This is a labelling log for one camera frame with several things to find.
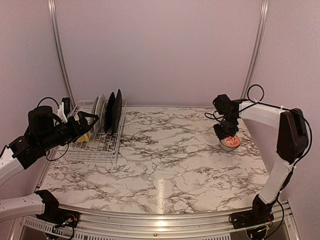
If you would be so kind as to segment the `pale green round plate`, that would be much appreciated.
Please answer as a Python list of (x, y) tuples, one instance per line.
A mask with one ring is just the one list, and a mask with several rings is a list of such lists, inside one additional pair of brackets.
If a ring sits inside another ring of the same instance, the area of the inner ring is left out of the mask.
[(95, 109), (94, 109), (94, 114), (99, 116), (99, 120), (94, 124), (94, 126), (91, 129), (92, 133), (99, 133), (102, 127), (102, 112), (103, 112), (103, 108), (105, 105), (105, 101), (106, 101), (106, 97), (105, 94), (102, 93), (97, 101), (96, 101), (96, 105), (95, 105)]

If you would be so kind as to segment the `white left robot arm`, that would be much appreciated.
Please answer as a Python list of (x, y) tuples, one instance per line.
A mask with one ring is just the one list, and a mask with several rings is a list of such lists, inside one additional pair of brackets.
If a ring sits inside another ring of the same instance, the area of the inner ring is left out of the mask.
[[(24, 135), (6, 145), (0, 154), (0, 183), (27, 170), (38, 159), (57, 147), (74, 143), (99, 121), (99, 116), (79, 111), (78, 118), (61, 119), (51, 106), (42, 105), (28, 113), (28, 127)], [(63, 219), (59, 201), (48, 190), (0, 201), (2, 222), (24, 216), (37, 215), (58, 223)]]

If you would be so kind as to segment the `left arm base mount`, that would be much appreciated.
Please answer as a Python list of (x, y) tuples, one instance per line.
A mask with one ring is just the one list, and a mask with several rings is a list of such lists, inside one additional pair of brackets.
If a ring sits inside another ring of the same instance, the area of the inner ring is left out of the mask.
[(55, 224), (55, 228), (76, 228), (80, 218), (78, 211), (58, 208), (51, 213), (36, 214), (37, 219)]

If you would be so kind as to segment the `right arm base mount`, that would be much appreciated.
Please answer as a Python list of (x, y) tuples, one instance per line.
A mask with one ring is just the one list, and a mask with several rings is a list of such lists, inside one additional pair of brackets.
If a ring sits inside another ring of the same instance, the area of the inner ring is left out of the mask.
[(234, 229), (253, 227), (272, 222), (274, 219), (275, 218), (272, 211), (260, 215), (254, 214), (253, 210), (234, 212), (228, 218)]

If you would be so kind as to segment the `yellow ceramic mug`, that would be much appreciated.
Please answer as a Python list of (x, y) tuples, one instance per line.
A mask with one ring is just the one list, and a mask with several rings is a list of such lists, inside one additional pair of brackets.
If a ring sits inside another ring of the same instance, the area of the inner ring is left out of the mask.
[(88, 143), (90, 141), (90, 136), (88, 133), (85, 133), (81, 137), (79, 137), (76, 142), (77, 143)]

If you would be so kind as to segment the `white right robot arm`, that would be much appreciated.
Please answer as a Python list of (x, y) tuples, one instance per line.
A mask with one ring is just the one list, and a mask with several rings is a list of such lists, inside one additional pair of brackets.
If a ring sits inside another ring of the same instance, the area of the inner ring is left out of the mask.
[(247, 214), (247, 219), (252, 224), (258, 224), (267, 216), (281, 191), (288, 185), (294, 168), (310, 146), (310, 125), (299, 108), (287, 109), (259, 100), (231, 100), (226, 94), (218, 95), (212, 103), (222, 117), (221, 121), (213, 126), (220, 141), (236, 135), (239, 119), (261, 123), (278, 131), (277, 158), (266, 184), (254, 198), (252, 209)]

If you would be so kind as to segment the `red patterned white bowl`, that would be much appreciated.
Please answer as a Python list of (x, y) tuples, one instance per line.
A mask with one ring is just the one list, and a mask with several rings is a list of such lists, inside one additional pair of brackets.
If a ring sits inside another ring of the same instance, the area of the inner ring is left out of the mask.
[(220, 140), (220, 146), (225, 151), (233, 151), (241, 145), (241, 139), (235, 136), (229, 136)]

